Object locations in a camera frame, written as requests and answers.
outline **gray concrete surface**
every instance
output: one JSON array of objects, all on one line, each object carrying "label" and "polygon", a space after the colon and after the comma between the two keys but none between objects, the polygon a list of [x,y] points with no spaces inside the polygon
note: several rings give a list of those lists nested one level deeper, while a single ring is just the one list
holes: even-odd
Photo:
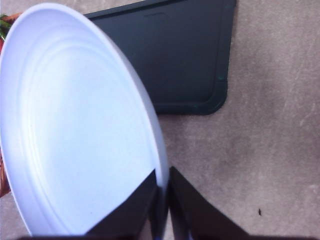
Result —
[{"label": "gray concrete surface", "polygon": [[[38,2],[2,0],[1,10]],[[88,13],[134,1],[53,2]],[[320,239],[319,23],[318,0],[238,0],[222,109],[159,116],[170,164],[252,235]],[[3,240],[26,233],[10,195],[0,224]]]}]

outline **white plate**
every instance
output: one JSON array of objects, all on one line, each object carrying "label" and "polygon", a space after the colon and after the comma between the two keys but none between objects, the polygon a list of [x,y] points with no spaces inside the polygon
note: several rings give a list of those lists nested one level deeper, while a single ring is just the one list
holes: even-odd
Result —
[{"label": "white plate", "polygon": [[154,168],[165,193],[166,151],[149,96],[87,18],[60,4],[31,7],[0,60],[1,150],[32,235],[86,233]]}]

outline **plate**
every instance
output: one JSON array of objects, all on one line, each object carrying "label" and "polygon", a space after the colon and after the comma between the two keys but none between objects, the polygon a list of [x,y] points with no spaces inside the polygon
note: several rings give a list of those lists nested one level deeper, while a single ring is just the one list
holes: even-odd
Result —
[{"label": "plate", "polygon": [[0,61],[1,151],[30,234],[85,234],[154,169],[165,198],[168,163],[150,98],[92,22],[64,5],[33,6]]}]

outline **concrete floor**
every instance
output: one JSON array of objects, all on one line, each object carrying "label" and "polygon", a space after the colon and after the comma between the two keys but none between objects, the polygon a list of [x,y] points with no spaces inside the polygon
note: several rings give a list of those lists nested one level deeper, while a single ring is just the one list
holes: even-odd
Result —
[{"label": "concrete floor", "polygon": [[[1,11],[40,2],[2,0]],[[89,13],[137,1],[52,2]],[[320,239],[319,23],[318,0],[238,0],[222,109],[159,116],[170,164],[252,235]],[[27,233],[10,194],[0,213],[1,239]]]}]

